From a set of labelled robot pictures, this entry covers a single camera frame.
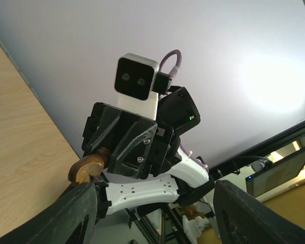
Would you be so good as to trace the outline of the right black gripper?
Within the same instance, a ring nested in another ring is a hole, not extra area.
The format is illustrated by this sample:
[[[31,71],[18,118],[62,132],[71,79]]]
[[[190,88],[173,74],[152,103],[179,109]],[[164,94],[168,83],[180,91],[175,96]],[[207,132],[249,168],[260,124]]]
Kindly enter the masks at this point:
[[[182,160],[177,152],[180,135],[200,121],[188,90],[180,86],[171,86],[171,93],[158,102],[157,122],[97,102],[87,118],[81,148],[85,156],[99,148],[109,150],[108,173],[133,179],[156,177]]]

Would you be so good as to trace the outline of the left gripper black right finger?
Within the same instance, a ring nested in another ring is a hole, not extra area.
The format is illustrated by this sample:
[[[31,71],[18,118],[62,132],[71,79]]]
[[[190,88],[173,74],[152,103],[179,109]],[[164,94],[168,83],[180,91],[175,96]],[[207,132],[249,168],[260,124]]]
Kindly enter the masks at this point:
[[[216,181],[213,206],[222,243],[305,243],[305,229],[228,180]]]

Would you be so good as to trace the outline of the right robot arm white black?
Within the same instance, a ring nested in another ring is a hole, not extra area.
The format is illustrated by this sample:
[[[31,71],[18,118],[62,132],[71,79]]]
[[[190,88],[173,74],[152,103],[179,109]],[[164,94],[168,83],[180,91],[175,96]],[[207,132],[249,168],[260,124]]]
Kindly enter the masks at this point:
[[[184,87],[172,87],[158,103],[156,120],[97,102],[87,118],[82,150],[107,159],[111,174],[133,183],[95,183],[98,218],[148,204],[193,204],[214,182],[180,147],[180,136],[200,123],[200,114]]]

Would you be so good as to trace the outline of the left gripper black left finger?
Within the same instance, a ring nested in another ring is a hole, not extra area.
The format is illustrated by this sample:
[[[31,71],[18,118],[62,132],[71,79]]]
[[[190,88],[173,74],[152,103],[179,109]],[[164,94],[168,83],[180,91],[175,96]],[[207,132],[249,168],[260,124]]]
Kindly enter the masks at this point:
[[[93,183],[82,183],[16,229],[0,243],[90,243],[97,213]]]

